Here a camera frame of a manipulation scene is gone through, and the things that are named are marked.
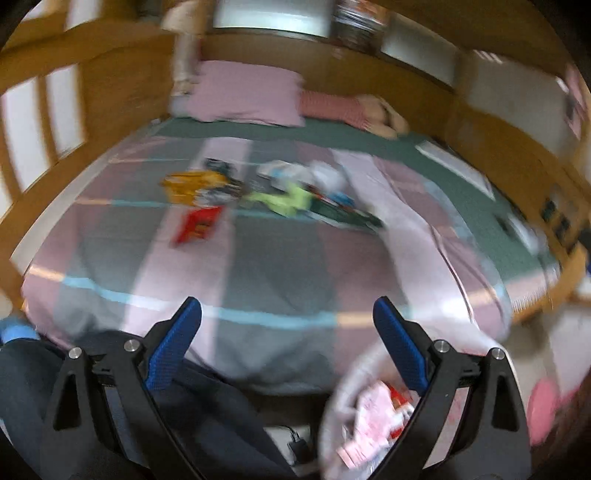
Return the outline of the pink printed paper bag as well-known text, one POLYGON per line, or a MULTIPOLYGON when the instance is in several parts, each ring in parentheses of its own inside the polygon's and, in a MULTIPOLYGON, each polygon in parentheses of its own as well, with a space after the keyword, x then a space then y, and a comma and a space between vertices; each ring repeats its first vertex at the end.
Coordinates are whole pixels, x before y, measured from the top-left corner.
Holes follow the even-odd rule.
POLYGON ((355 469, 394 445, 414 413, 414 406, 393 386, 378 381, 356 402, 353 436, 337 450, 342 463, 355 469))

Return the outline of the red snack box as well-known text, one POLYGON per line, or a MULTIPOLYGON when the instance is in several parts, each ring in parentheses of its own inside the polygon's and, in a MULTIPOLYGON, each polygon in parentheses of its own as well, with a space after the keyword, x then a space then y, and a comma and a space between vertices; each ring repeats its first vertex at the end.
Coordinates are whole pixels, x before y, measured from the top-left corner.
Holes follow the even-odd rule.
POLYGON ((207 239, 223 211, 223 206, 202 207, 188 211, 172 243, 181 245, 193 239, 207 239))

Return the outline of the dark green snack bag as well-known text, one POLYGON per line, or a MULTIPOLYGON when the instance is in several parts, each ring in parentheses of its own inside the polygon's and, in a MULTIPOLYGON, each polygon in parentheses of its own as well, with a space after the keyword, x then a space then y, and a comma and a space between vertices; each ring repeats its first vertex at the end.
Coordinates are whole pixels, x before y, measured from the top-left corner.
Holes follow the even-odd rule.
POLYGON ((308 213, 335 226, 368 230, 378 230, 384 227, 383 222, 375 215, 322 196, 311 198, 308 213))

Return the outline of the yellow chip bag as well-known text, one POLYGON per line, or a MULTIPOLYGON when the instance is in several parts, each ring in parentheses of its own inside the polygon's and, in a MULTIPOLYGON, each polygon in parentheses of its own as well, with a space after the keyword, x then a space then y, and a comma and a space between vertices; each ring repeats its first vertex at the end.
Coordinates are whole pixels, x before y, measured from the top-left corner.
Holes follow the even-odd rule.
POLYGON ((225 175, 211 170, 192 170, 167 175, 159 185, 172 204, 195 206, 204 191, 228 185, 225 175))

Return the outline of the green paper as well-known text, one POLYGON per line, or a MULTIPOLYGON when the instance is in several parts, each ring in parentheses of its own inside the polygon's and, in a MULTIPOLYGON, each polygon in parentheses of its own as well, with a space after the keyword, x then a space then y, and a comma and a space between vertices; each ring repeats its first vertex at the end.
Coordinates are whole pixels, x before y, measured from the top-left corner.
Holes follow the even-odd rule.
POLYGON ((288 183, 283 194, 252 192, 245 196, 246 201, 259 202, 266 208, 283 217, 294 217, 300 211, 307 211, 311 207, 314 197, 310 191, 298 184, 288 183))

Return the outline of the small dark green wrapper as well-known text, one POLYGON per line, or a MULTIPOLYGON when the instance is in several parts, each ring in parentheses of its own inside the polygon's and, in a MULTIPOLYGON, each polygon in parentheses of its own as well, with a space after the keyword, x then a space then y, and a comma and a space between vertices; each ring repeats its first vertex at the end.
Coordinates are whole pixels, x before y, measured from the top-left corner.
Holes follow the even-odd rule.
POLYGON ((231 163, 214 158, 206 158, 204 160, 204 169, 219 173, 225 177, 231 177, 233 172, 235 172, 235 168, 233 168, 231 163))

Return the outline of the white plastic bottle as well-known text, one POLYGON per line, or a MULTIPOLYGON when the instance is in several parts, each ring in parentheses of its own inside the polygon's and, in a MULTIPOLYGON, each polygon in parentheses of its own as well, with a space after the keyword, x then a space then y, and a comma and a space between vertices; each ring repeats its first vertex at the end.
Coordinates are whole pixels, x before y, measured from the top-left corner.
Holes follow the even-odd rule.
POLYGON ((332 194, 341 192, 348 185, 342 169, 318 160, 312 160, 308 165, 273 160, 259 165, 256 174, 269 181, 274 189, 283 192, 290 186, 299 186, 332 194))

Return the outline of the white lined trash bin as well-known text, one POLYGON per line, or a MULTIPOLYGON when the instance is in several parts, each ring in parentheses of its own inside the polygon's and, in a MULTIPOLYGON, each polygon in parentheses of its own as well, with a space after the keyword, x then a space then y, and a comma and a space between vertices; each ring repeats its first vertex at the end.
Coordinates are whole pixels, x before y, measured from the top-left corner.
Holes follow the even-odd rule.
POLYGON ((382 342, 367 348, 325 407, 318 433, 322 478, 370 478, 401 439, 420 400, 382 342))

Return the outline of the pink slipper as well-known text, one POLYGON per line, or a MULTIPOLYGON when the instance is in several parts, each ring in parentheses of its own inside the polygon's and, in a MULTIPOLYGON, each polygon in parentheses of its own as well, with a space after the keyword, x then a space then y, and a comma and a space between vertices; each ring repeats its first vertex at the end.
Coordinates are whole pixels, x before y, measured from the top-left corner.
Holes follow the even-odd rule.
POLYGON ((535 384, 526 411, 531 446, 541 445, 550 437, 564 437, 572 430, 577 418, 578 390, 562 392, 550 377, 535 384))

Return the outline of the green bed mattress cover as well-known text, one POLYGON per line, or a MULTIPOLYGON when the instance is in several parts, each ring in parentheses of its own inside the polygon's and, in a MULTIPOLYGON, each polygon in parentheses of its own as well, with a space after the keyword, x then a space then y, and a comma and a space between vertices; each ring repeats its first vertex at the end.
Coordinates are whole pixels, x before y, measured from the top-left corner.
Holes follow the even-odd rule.
POLYGON ((161 124, 159 136, 180 138, 238 137, 259 141, 300 141, 317 146, 372 154, 389 163, 399 162, 439 186, 473 233, 480 249, 494 262, 505 282, 539 274, 552 282, 560 273, 551 253, 531 255, 512 238, 499 221, 512 212, 512 205, 500 192, 493 199, 447 168, 424 156, 416 146, 428 140, 411 133, 399 140, 387 140, 346 124, 308 120, 304 127, 287 128, 231 122, 202 123, 189 118, 172 118, 161 124))

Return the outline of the patchwork pink grey quilt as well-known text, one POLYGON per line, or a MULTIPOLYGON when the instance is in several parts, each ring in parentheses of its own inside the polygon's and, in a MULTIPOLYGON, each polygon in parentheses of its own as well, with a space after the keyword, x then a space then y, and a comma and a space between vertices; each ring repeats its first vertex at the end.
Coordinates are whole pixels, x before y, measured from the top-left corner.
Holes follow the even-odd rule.
POLYGON ((156 136, 111 158, 43 242, 22 286, 32 323, 60 344, 84 334, 145 334, 187 297, 204 320, 188 355, 266 394, 329 391, 376 339, 386 296, 431 333, 474 352, 508 333, 512 308, 493 262, 439 187, 399 162, 300 141, 156 136), (159 182, 232 164, 228 185, 195 206, 159 182), (256 174, 273 160, 342 169, 346 197, 378 230, 335 226, 245 200, 273 194, 256 174), (223 206, 207 239, 172 243, 184 215, 223 206))

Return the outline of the white flat box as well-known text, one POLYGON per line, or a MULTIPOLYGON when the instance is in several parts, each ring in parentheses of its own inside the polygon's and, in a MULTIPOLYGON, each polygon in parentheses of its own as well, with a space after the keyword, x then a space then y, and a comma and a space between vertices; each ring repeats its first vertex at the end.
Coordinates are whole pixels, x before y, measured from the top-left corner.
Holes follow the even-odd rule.
POLYGON ((450 153, 431 141, 424 141, 416 145, 415 148, 425 157, 440 166, 451 171, 464 181, 470 183, 473 187, 486 195, 491 200, 495 200, 493 186, 489 179, 479 170, 471 166, 458 156, 450 153))

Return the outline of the striped plush toy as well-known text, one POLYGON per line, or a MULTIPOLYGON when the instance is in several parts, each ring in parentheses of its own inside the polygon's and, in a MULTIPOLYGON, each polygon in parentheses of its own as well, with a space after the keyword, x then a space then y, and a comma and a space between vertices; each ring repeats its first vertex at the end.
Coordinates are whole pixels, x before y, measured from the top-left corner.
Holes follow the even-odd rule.
POLYGON ((410 131, 408 121, 375 95, 339 96, 304 90, 300 111, 307 118, 344 123, 388 140, 410 131))

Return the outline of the pink pillow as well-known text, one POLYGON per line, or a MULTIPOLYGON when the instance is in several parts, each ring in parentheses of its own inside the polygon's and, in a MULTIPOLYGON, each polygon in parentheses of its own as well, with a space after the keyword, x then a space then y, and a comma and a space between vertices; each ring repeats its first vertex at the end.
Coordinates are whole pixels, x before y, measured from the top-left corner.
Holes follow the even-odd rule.
POLYGON ((186 102, 200 122, 231 121, 303 127, 300 98, 304 79, 283 68, 211 60, 200 64, 186 102))

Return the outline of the wooden bed frame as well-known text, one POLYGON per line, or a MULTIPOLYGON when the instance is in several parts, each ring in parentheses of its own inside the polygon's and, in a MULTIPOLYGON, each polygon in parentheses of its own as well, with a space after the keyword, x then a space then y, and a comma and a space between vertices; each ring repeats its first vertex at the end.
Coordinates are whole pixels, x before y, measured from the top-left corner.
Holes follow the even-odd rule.
MULTIPOLYGON (((66 13, 26 20, 21 6, 7 19, 2 38, 1 86, 77 66, 82 143, 67 155, 56 151, 47 87, 37 87, 46 171, 24 187, 8 149, 1 152, 1 177, 11 201, 1 218, 1 290, 13 309, 23 305, 23 277, 12 263, 16 247, 49 204, 87 166, 149 121, 166 112, 168 65, 173 39, 159 28, 122 19, 99 19, 65 29, 66 13)), ((572 162, 561 162, 541 143, 501 118, 471 106, 468 92, 476 62, 465 57, 456 88, 425 74, 327 43, 263 33, 211 34, 211 58, 293 68, 308 88, 336 95, 376 93, 385 97, 418 132, 443 139, 485 173, 526 218, 539 225, 562 272, 535 303, 516 312, 523 321, 573 299, 583 279, 586 253, 577 236, 590 219, 590 186, 572 162)))

